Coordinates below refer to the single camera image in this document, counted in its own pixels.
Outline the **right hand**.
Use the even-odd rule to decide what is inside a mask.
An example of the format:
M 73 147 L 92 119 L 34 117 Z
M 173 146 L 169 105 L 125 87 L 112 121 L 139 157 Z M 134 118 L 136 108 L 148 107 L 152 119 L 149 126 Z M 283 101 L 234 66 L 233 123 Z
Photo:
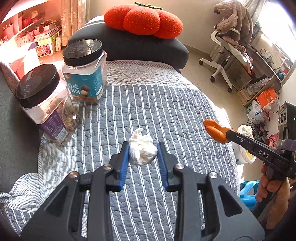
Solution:
M 288 209 L 288 201 L 290 198 L 290 183 L 288 178 L 286 178 L 284 181 L 270 181 L 266 174 L 267 166 L 265 164 L 262 165 L 260 171 L 262 173 L 262 176 L 259 180 L 258 191 L 255 196 L 256 201 L 262 201 L 264 198 L 267 197 L 269 192 L 277 192 L 277 197 L 275 198 L 273 205 L 266 215 L 266 228 L 267 230 L 271 230 L 275 228 L 275 226 L 281 221 Z

